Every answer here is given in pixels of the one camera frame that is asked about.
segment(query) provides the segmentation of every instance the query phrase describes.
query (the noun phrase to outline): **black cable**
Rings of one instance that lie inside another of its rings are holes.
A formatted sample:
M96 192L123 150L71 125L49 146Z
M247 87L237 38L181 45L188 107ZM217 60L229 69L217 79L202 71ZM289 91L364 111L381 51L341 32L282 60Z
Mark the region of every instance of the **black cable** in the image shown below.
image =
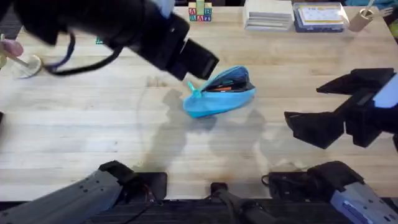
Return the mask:
M109 63L113 62L115 59L117 59L117 57L119 56L119 54L122 52L122 50L124 48L123 46L116 47L110 56L108 56L104 60L96 62L92 65L58 71L58 68L61 65L64 65L65 63L67 63L69 61L69 59L72 56L72 53L75 49L76 37L73 32L69 32L69 36L70 36L70 42L69 42L66 56L61 61L59 61L57 63L50 64L50 65L44 65L44 69L52 75L69 76L69 75L76 75L76 74L79 74L82 72L90 72L93 70L97 70L97 69L102 68L105 65L108 65Z
M264 186L269 187L269 183L267 183L267 182L264 180L264 178L268 178L268 174L267 174L267 175L263 175L263 176L261 177L261 183L262 183Z
M126 220L125 222L122 222L120 224L128 224L133 222L134 220L136 220L137 218L139 218L142 214L146 213L146 211L148 211L150 208L152 208L154 206L155 203L151 203L149 206L146 206L144 209L142 209L141 212L139 212L137 215L134 215L133 217L129 218L128 220Z

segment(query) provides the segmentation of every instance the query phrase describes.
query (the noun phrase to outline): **cable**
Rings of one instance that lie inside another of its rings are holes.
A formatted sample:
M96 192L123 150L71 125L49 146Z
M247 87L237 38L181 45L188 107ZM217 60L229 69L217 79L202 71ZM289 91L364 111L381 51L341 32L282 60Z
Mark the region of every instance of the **cable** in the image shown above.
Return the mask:
M139 218L142 214L146 213L150 208L152 208L155 205L155 203L151 203L149 206L146 206L141 212L139 212L137 215L134 215L133 217L129 218L125 222L122 222L120 224L128 224Z
M269 183L267 183L267 182L264 180L265 178L268 178L268 174L267 174L267 175L263 175L263 176L261 177L261 183L262 183L264 186L269 187Z

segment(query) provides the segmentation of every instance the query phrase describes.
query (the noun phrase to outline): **toy block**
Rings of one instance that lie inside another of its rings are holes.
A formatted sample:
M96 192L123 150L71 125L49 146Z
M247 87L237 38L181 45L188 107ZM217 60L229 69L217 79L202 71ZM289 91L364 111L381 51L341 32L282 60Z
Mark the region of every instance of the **toy block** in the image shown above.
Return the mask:
M211 15L205 15L204 20L205 22L211 22Z
M197 3L196 2L189 2L188 3L188 8L197 8Z
M104 43L102 42L102 40L100 40L99 37L97 37L97 39L95 40L95 44L104 44Z
M189 16L190 21L196 21L197 20L197 15L190 15Z
M197 15L202 16L205 14L205 0L197 0Z
M205 15L211 15L211 8L205 8Z
M189 8L188 12L190 15L196 15L197 14L197 9L196 8Z

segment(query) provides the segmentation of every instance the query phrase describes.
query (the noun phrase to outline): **white object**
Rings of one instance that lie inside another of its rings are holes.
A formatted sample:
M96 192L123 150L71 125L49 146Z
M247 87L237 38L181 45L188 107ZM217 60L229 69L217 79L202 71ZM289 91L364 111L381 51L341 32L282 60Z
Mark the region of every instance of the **white object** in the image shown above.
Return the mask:
M22 65L16 65L17 68L13 71L16 78L32 78L36 76L42 69L42 61L38 56L21 56L21 58L23 58L27 62L27 67Z
M398 75L391 80L373 97L374 106L378 108L392 108L398 104Z
M341 9L337 5L302 5L298 12L304 26L343 25Z
M371 14L370 16L367 16L367 17L368 18L373 18L373 17L377 17L377 16L386 17L386 16L390 16L393 12L394 12L394 8L388 7L388 8L380 10L379 13Z
M291 1L246 0L243 24L247 30L287 31L294 22Z

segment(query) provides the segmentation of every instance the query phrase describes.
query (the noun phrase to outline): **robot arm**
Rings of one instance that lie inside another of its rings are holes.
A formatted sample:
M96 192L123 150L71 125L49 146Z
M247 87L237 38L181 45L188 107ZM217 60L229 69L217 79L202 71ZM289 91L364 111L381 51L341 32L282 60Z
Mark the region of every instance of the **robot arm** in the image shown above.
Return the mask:
M108 162L73 185L0 212L0 224L79 224L110 209L123 188L134 191L138 183L134 171L117 161Z
M218 58L210 51L190 39L185 40L189 24L171 13L170 1L6 1L8 6L13 3L25 29L45 43L55 45L60 32L70 34L71 43L65 62L72 54L75 44L72 29L97 35L105 45L114 50L106 60L90 67L62 73L57 72L55 67L45 66L54 75L73 75L98 69L116 59L124 47L130 48L179 80L183 80L187 72L198 78L208 79L218 63Z

